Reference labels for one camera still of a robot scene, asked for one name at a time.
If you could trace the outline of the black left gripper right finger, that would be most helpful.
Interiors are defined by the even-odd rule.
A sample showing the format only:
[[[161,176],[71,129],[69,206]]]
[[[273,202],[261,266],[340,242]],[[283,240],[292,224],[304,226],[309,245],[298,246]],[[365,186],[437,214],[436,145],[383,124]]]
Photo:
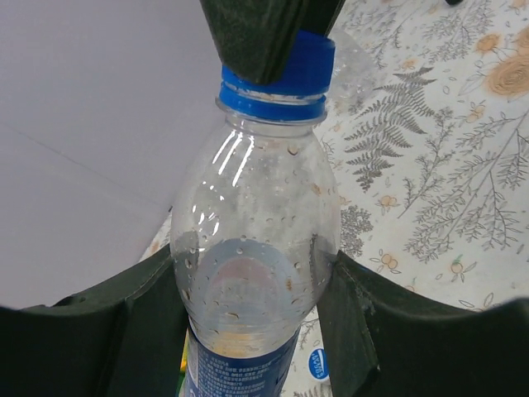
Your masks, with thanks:
[[[335,396],[525,396],[528,301],[437,302],[336,257],[317,311]]]

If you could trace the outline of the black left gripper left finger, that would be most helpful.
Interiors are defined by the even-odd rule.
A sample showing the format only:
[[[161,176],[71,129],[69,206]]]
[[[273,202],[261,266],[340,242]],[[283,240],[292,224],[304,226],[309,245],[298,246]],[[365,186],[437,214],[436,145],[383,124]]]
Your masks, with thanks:
[[[175,396],[187,314],[167,246],[53,306],[1,309],[3,396]]]

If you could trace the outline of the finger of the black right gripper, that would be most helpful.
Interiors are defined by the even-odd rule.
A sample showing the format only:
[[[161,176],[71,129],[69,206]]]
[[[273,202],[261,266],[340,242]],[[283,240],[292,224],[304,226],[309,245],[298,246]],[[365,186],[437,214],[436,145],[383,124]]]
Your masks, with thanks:
[[[345,0],[310,0],[303,18],[303,30],[319,36],[328,36],[345,2]]]
[[[201,0],[219,58],[237,77],[280,79],[307,11],[303,0]]]

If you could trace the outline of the clear bottle blue label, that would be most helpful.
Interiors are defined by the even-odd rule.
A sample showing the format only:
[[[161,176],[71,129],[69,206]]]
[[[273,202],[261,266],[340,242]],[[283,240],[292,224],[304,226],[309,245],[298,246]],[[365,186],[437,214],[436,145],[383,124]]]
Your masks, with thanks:
[[[224,121],[172,208],[189,319],[186,396],[277,396],[340,242],[341,205],[314,127],[326,89],[223,83]]]

